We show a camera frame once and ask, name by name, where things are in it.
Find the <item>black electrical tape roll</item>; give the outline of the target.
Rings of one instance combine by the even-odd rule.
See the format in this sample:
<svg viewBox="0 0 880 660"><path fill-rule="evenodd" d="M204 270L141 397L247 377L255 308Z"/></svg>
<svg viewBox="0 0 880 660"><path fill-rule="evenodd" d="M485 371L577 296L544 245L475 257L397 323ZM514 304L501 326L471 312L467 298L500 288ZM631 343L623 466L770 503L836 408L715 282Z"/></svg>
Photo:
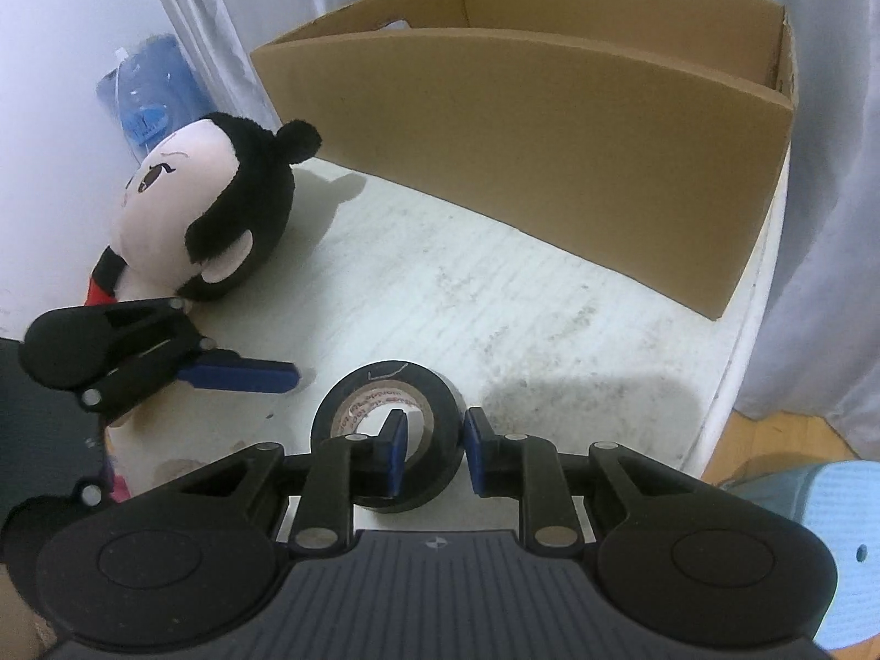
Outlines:
<svg viewBox="0 0 880 660"><path fill-rule="evenodd" d="M379 480L356 486L354 502L400 514L432 501L455 477L464 454L463 423L463 402L443 377L415 362L373 362L323 398L310 444L379 439Z"/></svg>

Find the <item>brown cardboard box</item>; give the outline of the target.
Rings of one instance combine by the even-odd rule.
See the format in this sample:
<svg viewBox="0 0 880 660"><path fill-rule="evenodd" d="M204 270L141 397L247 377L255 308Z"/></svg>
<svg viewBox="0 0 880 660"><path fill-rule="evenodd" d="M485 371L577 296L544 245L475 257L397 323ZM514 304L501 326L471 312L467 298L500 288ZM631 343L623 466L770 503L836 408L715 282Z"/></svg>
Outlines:
<svg viewBox="0 0 880 660"><path fill-rule="evenodd" d="M258 48L339 166L507 223L716 319L796 111L773 0L360 0Z"/></svg>

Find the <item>blue water jug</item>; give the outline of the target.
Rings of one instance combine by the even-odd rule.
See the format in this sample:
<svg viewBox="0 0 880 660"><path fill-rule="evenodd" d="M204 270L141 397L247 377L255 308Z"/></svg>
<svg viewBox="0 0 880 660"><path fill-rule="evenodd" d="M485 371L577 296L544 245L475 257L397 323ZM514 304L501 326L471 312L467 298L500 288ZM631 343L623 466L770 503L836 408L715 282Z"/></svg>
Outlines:
<svg viewBox="0 0 880 660"><path fill-rule="evenodd" d="M132 51L119 48L115 58L115 67L98 81L96 94L137 161L179 128L213 111L213 98L174 34L148 37Z"/></svg>

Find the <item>pink plush doll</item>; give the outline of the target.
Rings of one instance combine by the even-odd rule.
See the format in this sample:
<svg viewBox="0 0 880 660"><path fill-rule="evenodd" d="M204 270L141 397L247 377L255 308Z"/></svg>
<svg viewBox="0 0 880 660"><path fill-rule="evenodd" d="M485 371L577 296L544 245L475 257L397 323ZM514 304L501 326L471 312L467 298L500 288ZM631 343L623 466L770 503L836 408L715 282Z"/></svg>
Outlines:
<svg viewBox="0 0 880 660"><path fill-rule="evenodd" d="M168 134L125 183L86 304L230 294L272 256L293 210L293 167L321 145L301 119L270 131L222 112Z"/></svg>

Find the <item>light blue plastic stool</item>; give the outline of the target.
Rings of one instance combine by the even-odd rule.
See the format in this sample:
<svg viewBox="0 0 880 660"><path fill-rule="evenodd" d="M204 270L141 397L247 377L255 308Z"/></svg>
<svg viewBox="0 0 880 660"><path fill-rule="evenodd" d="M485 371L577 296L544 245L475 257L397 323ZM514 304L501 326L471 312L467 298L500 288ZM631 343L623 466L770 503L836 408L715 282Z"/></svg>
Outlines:
<svg viewBox="0 0 880 660"><path fill-rule="evenodd" d="M872 460L843 460L727 481L722 489L796 521L828 547L837 591L816 633L841 650L878 635L880 481Z"/></svg>

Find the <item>white curtain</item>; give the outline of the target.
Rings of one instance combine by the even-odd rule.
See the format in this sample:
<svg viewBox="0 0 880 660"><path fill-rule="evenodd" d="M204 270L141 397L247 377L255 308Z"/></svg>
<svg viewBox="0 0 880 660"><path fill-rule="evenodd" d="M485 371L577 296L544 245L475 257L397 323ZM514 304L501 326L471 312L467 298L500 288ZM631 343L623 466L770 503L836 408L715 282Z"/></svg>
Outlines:
<svg viewBox="0 0 880 660"><path fill-rule="evenodd" d="M878 0L161 0L219 100L722 315L789 200L741 411L878 414Z"/></svg>

